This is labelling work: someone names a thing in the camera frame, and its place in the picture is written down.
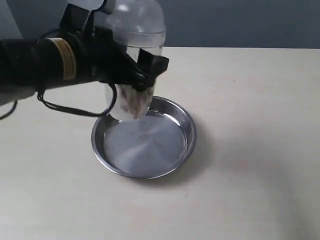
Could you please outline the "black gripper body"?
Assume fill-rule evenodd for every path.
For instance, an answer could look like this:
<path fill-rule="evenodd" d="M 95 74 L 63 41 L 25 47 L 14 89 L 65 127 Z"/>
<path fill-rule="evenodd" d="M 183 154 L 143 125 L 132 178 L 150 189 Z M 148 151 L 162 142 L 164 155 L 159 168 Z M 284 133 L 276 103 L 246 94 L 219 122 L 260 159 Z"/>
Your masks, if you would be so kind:
<path fill-rule="evenodd" d="M 136 63 L 114 41 L 111 30 L 95 26 L 99 14 L 106 13 L 68 3 L 61 17 L 58 35 L 72 47 L 77 77 L 132 86 Z"/>

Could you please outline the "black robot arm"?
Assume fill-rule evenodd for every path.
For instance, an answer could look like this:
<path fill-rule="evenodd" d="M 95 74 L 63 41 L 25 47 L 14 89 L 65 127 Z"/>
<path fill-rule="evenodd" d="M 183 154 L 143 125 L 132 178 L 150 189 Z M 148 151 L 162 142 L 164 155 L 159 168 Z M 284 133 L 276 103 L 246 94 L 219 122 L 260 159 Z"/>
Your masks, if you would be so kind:
<path fill-rule="evenodd" d="M 141 92 L 152 87 L 169 65 L 168 58 L 140 50 L 133 60 L 114 41 L 110 29 L 96 27 L 94 9 L 68 3 L 56 37 L 46 33 L 36 39 L 3 39 L 0 42 L 0 103 L 6 105 L 46 90 L 90 82 L 115 89 L 128 85 Z"/>

